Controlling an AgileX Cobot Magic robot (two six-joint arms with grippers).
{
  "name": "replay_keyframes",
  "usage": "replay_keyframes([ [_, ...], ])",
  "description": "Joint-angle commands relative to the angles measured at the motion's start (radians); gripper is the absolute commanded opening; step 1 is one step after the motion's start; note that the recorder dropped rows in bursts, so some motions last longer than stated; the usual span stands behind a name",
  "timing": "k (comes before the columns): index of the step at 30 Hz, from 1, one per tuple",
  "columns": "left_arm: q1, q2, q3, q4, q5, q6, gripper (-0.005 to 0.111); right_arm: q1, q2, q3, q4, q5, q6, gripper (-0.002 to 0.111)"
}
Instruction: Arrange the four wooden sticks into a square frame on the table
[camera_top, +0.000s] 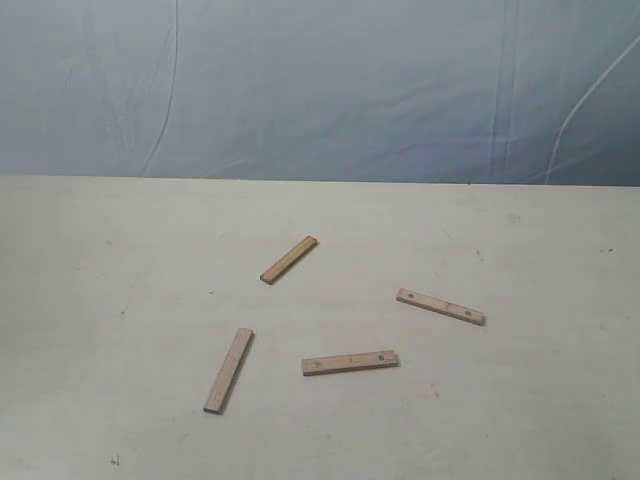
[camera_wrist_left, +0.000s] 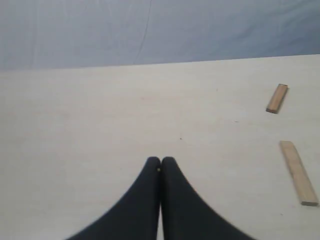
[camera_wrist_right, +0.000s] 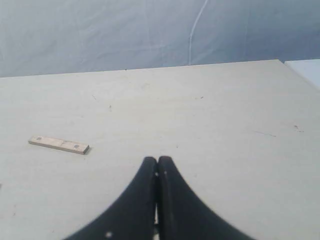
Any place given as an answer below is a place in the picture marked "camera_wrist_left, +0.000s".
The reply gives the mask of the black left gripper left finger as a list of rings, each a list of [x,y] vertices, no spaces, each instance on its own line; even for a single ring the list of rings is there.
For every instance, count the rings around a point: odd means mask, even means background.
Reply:
[[[161,161],[149,157],[121,199],[71,240],[155,240],[160,213]]]

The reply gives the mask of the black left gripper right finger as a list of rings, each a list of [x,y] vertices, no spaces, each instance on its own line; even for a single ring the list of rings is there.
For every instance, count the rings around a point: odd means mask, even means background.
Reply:
[[[192,188],[176,160],[161,164],[161,214],[165,240],[251,240],[217,214]]]

